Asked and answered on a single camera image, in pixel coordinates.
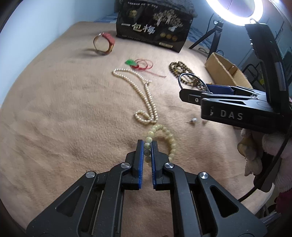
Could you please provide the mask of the right gloved hand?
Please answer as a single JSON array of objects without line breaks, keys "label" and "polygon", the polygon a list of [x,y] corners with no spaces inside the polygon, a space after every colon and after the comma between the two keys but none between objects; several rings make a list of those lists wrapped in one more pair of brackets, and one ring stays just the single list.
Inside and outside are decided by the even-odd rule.
[{"label": "right gloved hand", "polygon": [[[242,139],[237,145],[238,152],[245,158],[244,175],[259,175],[263,170],[262,153],[276,156],[285,136],[283,134],[263,134],[248,129],[241,130]],[[281,165],[274,185],[283,193],[291,189],[291,139],[288,140],[280,155]]]}]

